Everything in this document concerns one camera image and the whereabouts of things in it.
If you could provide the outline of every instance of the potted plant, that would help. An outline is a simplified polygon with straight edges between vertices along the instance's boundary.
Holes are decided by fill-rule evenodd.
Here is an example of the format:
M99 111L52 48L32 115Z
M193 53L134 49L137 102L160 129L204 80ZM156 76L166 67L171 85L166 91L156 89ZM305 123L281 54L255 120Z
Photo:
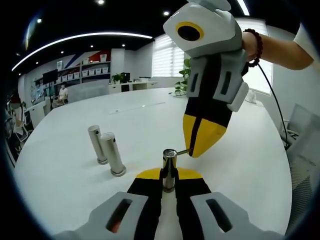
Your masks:
M179 71L182 74L183 81L177 81L174 85L174 97L183 96L187 94L188 88L188 79L191 74L191 66L190 66L190 59L184 60L184 69Z
M114 84L116 84L118 82L122 83L123 79L124 79L124 76L121 73L117 73L116 75L112 76L112 80L113 80Z

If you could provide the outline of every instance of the human arm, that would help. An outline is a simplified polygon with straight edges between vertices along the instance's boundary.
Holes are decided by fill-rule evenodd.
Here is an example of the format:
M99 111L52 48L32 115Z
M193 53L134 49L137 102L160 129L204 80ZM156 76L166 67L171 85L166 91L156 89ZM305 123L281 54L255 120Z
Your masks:
M311 65L314 59L295 41L284 41L260 34L263 42L261 58L292 70L301 70ZM242 33L243 48L251 61L257 54L256 37L249 32Z

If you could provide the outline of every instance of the metal pin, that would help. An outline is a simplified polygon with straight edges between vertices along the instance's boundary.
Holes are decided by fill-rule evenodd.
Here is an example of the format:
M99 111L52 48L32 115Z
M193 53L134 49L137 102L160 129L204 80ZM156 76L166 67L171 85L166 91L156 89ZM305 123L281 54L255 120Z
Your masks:
M101 149L101 145L100 145L101 133L100 133L99 126L98 125L90 126L88 128L88 133L89 133L89 136L90 136L90 140L91 140L92 146L93 146L94 151L96 153L98 163L101 164L101 165L107 164L108 163L108 159L104 155L104 153L103 153L103 151Z
M121 161L115 135L112 132L103 133L100 137L103 154L107 157L113 176L121 177L126 173L126 167Z
M163 151L163 191L171 193L175 189L175 174L178 153L173 149Z
M176 154L179 156L179 155L182 155L182 154L187 154L191 151L191 149L186 149L186 150L183 150L183 151L178 151Z

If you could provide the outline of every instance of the curved led light strip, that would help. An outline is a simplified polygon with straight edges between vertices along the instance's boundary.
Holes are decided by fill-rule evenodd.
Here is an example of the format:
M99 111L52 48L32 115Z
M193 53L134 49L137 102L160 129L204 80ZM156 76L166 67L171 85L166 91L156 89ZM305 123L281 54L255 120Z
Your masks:
M75 35L75 36L69 36L54 42L51 42L47 45L44 45L40 47L39 49L31 52L27 56L25 56L20 62L18 62L12 69L11 71L13 72L20 64L22 64L25 60L30 58L32 55L36 54L37 52L40 52L41 50L50 47L52 45L61 43L63 41L71 40L71 39L77 39L77 38L82 38L82 37L89 37L89 36L127 36L127 37L138 37L138 38L144 38L144 39L152 39L152 36L147 36L147 35L141 35L141 34L135 34L135 33L127 33L127 32L93 32L93 33L85 33L85 34L80 34L80 35Z

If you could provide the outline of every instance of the white table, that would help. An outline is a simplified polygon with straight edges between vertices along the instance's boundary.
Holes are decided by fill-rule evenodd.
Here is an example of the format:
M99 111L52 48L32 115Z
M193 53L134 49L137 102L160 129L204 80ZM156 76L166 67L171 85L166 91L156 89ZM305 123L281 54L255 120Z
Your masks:
M14 176L40 224L54 235L75 230L90 212L136 175L162 167L162 152L184 150L182 118L187 98L170 88L111 94L55 108L37 126L19 156ZM127 173L113 177L99 165L87 129L114 132ZM279 133L263 106L244 102L223 138L200 158L178 157L178 167L200 172L212 192L244 208L263 230L286 232L291 175ZM174 193L163 193L155 239L182 239Z

